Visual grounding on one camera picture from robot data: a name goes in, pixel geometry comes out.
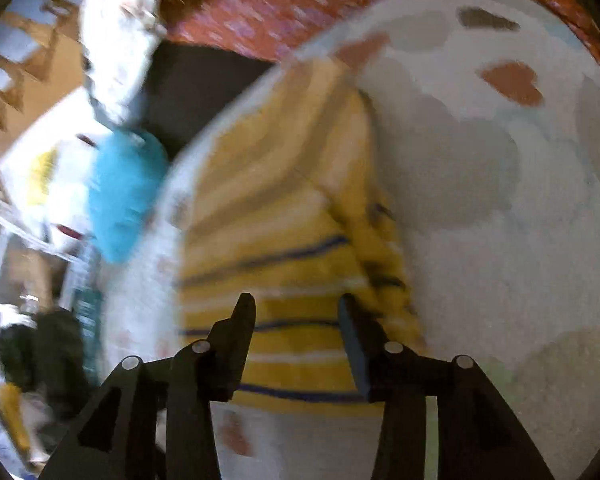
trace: striped cloth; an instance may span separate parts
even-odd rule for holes
[[[388,335],[424,344],[376,182],[372,122],[349,69],[297,64],[256,112],[218,139],[184,237],[180,300],[188,342],[256,299],[236,402],[269,410],[364,410],[337,321],[351,292]]]

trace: yellow striped towel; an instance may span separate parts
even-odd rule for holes
[[[179,291],[188,342],[229,316],[242,291],[254,295],[235,402],[368,412],[338,331],[344,292],[391,338],[424,350],[372,140],[367,104],[333,59],[291,67],[217,140],[190,211]]]

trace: blue stripe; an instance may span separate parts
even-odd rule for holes
[[[180,282],[180,286],[201,285],[202,283],[218,280],[220,278],[225,277],[228,274],[233,274],[234,272],[240,272],[242,270],[256,269],[258,267],[277,264],[286,260],[302,260],[304,258],[319,256],[320,254],[327,253],[332,249],[335,249],[342,245],[346,245],[348,243],[349,239],[346,236],[335,235],[312,246],[291,249],[283,253],[268,254],[266,256],[261,256],[260,258],[256,258],[253,260],[240,262],[229,267],[212,270],[210,272],[199,274],[197,276],[191,276],[190,278],[182,280]]]
[[[331,328],[340,328],[340,324],[335,319],[283,319],[280,321],[269,321],[260,323],[253,329],[254,332],[271,332],[279,328],[289,328],[293,326],[328,326]],[[211,332],[210,328],[191,328],[183,330],[182,335],[204,336]]]
[[[358,392],[302,392],[298,390],[279,390],[256,386],[256,384],[240,384],[239,390],[250,394],[286,400],[302,400],[304,402],[330,402],[331,404],[358,404],[365,399]]]

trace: screw head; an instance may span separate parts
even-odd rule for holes
[[[468,355],[459,355],[456,357],[456,364],[465,370],[469,370],[474,367],[475,362]]]
[[[397,341],[387,341],[384,343],[384,351],[389,354],[399,354],[404,350],[404,346],[402,343],[398,343]]]
[[[198,339],[191,348],[196,354],[203,354],[211,350],[211,343],[206,339]]]
[[[130,355],[129,357],[125,357],[122,359],[122,367],[125,370],[133,370],[140,364],[140,359],[138,359],[135,355]]]

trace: blue cushion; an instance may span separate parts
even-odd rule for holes
[[[122,263],[131,255],[168,167],[163,146],[146,132],[117,130],[98,147],[89,216],[106,261]]]

